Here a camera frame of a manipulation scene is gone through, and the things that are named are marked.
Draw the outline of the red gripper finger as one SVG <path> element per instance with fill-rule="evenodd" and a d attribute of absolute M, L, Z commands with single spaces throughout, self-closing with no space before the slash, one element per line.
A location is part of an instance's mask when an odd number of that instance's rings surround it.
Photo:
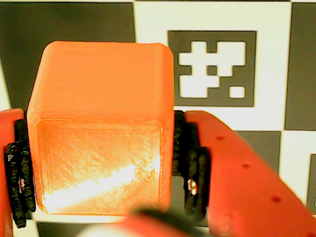
<path fill-rule="evenodd" d="M 313 237 L 316 220 L 251 146 L 216 116 L 174 113 L 174 176 L 185 212 L 222 237 Z"/>
<path fill-rule="evenodd" d="M 25 113 L 9 109 L 0 113 L 0 235 L 13 236 L 13 226 L 26 227 L 35 212 L 33 169 Z"/>

